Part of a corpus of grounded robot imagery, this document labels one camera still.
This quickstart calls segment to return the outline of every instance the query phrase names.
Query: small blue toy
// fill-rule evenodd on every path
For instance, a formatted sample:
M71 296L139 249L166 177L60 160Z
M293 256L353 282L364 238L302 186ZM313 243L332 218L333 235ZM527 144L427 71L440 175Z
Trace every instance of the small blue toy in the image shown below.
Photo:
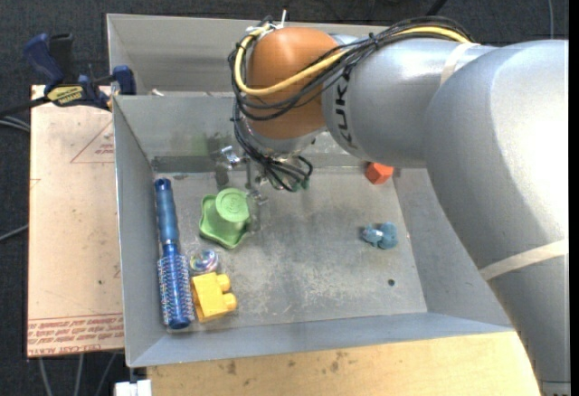
M398 244L398 233L396 226L391 222L381 224L378 229L372 227L372 224L368 224L362 230L362 239L373 247L388 250Z

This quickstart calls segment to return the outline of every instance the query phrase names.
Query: yellow cable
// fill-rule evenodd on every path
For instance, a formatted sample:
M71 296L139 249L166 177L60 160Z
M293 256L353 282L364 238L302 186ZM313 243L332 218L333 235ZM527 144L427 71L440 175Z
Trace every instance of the yellow cable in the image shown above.
M434 33L446 36L447 38L451 38L457 42L472 42L470 39L465 38L461 34L456 33L453 30L449 30L447 28L441 28L440 26L416 26L414 28L409 28L408 30L400 31L397 34L406 34L406 33Z
M273 94L275 92L279 92L280 90L284 90L291 86L292 84L307 78L308 76L317 74L319 71L325 69L326 67L330 66L335 61L341 59L344 55L348 53L348 51L338 52L334 55L330 55L326 59L319 61L315 65L312 65L306 68L304 71L300 71L295 75L274 84L273 86L269 86L268 88L264 89L252 89L247 86L242 80L242 53L247 51L247 44L252 42L256 37L260 34L264 33L265 31L269 30L269 27L262 26L256 30L253 30L249 33L245 38L243 38L242 42L240 43L240 48L237 50L235 55L235 64L233 66L234 69L234 77L239 89L246 94L255 96L255 97L262 97L269 94ZM459 33L454 32L453 30L449 30L446 28L441 28L439 26L416 26L414 28L409 28L407 30L400 31L397 34L406 34L406 33L434 33L445 36L457 42L471 42L471 40L465 38Z
M246 37L243 39L242 43L240 44L241 47L246 50L247 47L244 45L246 42L248 42L251 39L250 36ZM326 67L330 66L332 63L334 63L335 61L341 59L347 52L338 52L334 55L331 55L329 57L327 57L326 59L319 61L318 63L316 63L315 65L306 68L304 71L300 71L299 73L294 74L293 76L278 82L277 84L274 84L273 86L269 86L268 88L264 88L264 89L252 89L250 87L248 87L243 81L242 81L242 52L238 51L237 55L235 57L235 65L234 65L234 76L235 76L235 81L239 87L240 90L242 90L243 92L245 92L246 94L252 95L252 96L256 96L256 97L261 97L261 96L266 96L269 94L273 94L275 92L279 92L280 90L284 90L286 88L288 88L289 86L291 86L292 84L303 80L304 78L307 78L308 76L312 76L314 74L317 74L319 71L322 71L323 69L325 69Z

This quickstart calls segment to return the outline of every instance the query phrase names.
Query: blue handle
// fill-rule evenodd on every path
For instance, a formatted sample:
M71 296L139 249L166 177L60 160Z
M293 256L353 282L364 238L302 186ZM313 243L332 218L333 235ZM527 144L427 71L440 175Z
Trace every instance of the blue handle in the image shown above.
M165 178L157 179L155 190L157 192L157 224L160 241L173 240L177 242L179 229L171 181Z
M64 74L51 56L48 41L45 33L34 36L24 46L24 57L36 71L48 77L50 84L59 84L64 79Z
M119 84L120 93L123 95L137 94L137 84L133 73L127 65L119 65L112 70L112 77Z

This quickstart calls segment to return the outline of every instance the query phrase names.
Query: yellow clamp label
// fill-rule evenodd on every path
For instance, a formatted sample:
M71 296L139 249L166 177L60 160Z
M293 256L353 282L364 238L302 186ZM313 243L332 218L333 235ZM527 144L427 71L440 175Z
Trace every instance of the yellow clamp label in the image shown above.
M84 89L77 84L57 86L51 90L46 97L52 102L58 102L60 105L67 104L74 100L82 99Z

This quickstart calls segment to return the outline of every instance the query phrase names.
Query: cardboard sheet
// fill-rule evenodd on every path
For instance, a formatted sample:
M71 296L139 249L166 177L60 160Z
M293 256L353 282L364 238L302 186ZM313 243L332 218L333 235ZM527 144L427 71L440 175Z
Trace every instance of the cardboard sheet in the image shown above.
M28 268L29 357L124 346L109 112L33 109Z

